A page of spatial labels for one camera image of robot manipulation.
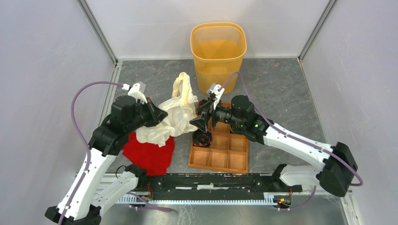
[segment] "red fabric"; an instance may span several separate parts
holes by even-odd
[[[138,142],[134,132],[130,134],[129,142],[122,149],[123,155],[134,165],[146,170],[148,176],[165,175],[171,163],[174,138],[170,137],[165,146],[159,147],[157,144]]]

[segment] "white panel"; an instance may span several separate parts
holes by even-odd
[[[277,123],[275,123],[274,126],[276,128],[278,128],[279,131],[285,132],[285,134],[283,134],[282,132],[279,132],[274,127],[271,127],[271,126],[268,127],[265,130],[267,135],[263,136],[265,145],[276,147],[278,149],[286,151],[286,152],[308,162],[309,164],[314,166],[319,171],[323,170],[323,168],[325,166],[323,161],[325,159],[329,159],[330,155],[328,155],[325,152],[320,152],[317,149],[315,149],[314,147],[311,147],[309,145],[301,143],[293,138],[290,138],[289,136],[293,136],[293,137],[299,138],[303,141],[317,145],[317,146],[321,147],[323,150],[333,151],[331,148],[332,146],[330,144],[316,142],[309,138],[295,134],[294,132],[284,129]]]
[[[297,56],[328,0],[88,0],[118,58],[191,58],[192,29],[234,22],[246,57]]]
[[[70,102],[84,84],[109,80],[112,66],[77,1],[2,1],[0,224],[54,224],[44,213],[84,160]],[[106,91],[92,87],[77,100],[87,139]]]
[[[121,176],[110,184],[103,191],[94,196],[91,204],[95,207],[100,206],[100,216],[104,214],[114,205],[120,201],[121,197],[126,195],[127,192],[134,190],[137,187],[138,178],[130,171],[124,171]]]
[[[77,183],[79,182],[83,173],[85,173],[85,177],[76,191],[73,201],[68,205],[70,208],[65,213],[66,218],[73,217],[75,220],[80,220],[87,216],[95,191],[97,190],[97,187],[100,184],[101,179],[108,167],[112,164],[115,158],[116,156],[112,155],[103,157],[102,151],[99,151],[95,148],[91,149],[91,160],[87,169],[88,172],[85,172],[86,163],[82,163],[82,167],[80,168],[79,173],[73,181],[68,193],[66,193],[63,200],[57,205],[57,208],[60,209],[62,213],[67,206],[69,196],[72,196],[72,192],[74,191]]]
[[[339,1],[304,59],[329,143],[350,146],[364,224],[396,223],[398,1]]]

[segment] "orange tray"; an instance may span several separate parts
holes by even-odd
[[[227,173],[247,173],[249,142],[244,135],[230,133],[230,125],[218,122],[209,130],[213,135],[210,148],[196,147],[191,144],[188,166],[197,169]]]

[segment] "yellow basket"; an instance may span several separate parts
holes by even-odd
[[[191,51],[200,92],[206,94],[212,83],[222,85],[239,71],[246,49],[245,33],[237,24],[213,22],[196,26],[191,33]],[[236,78],[235,75],[225,86],[224,94],[232,92]]]

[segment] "plastic bag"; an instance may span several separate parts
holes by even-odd
[[[195,104],[198,97],[192,94],[189,76],[181,72],[173,84],[172,98],[158,107],[168,113],[168,116],[155,127],[141,127],[136,130],[140,143],[153,143],[162,147],[170,136],[196,131],[198,128],[189,124],[196,118]]]

